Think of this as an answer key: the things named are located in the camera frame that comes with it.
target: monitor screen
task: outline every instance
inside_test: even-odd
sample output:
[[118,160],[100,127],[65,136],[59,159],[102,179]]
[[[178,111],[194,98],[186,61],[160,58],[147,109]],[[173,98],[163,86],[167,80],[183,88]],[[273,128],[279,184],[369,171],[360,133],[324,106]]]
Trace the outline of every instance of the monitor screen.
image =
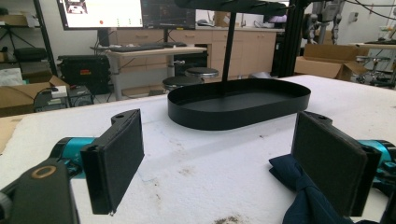
[[175,0],[141,0],[143,25],[157,29],[195,29],[195,9],[178,7]]
[[140,0],[56,0],[65,30],[141,28]]

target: black oval tray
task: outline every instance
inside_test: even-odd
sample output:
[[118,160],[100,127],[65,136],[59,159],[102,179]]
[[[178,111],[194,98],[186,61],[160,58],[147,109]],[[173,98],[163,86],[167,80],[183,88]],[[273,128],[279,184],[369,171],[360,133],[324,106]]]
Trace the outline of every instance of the black oval tray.
[[186,86],[168,93],[168,116],[193,129],[223,131],[305,110],[311,90],[269,78]]

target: wall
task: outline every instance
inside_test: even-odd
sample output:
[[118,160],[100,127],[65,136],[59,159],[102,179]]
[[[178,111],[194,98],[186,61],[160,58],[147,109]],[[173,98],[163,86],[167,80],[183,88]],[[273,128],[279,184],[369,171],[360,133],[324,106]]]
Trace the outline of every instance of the wall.
[[[377,4],[377,5],[389,5],[393,3],[393,0],[360,0],[363,4]],[[44,14],[45,23],[47,25],[49,40],[52,47],[55,60],[59,55],[84,55],[92,54],[90,49],[96,42],[95,31],[64,31],[59,16],[56,0],[40,0],[41,8]],[[28,11],[35,14],[35,8],[32,0],[2,0],[0,7],[8,8],[8,11]],[[312,7],[308,7],[305,12],[311,12]],[[376,7],[375,11],[386,16],[389,15],[390,7]],[[359,18],[357,22],[348,23],[347,18],[350,12],[359,12]],[[366,9],[360,6],[345,3],[343,11],[343,20],[340,24],[339,31],[339,44],[348,44],[352,42],[365,42],[376,39],[378,37],[378,27],[386,25],[387,19],[370,14]],[[241,14],[238,14],[236,21],[241,21]],[[197,20],[206,19],[207,12],[205,10],[197,10]],[[260,15],[245,15],[247,26],[254,26],[254,21],[262,21]],[[22,36],[27,36],[29,40],[37,47],[42,47],[42,39],[40,37],[40,31],[36,29],[32,34],[24,34],[26,31],[18,31]],[[0,43],[0,48],[4,45],[9,45],[9,42],[5,39]]]

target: dark blue cloth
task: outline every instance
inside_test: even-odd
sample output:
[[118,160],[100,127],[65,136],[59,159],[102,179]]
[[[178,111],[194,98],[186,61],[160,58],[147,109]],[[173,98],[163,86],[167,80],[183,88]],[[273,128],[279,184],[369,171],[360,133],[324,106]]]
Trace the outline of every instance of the dark blue cloth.
[[290,154],[269,160],[270,172],[286,187],[297,191],[297,196],[283,218],[283,224],[353,224],[349,218],[340,217]]

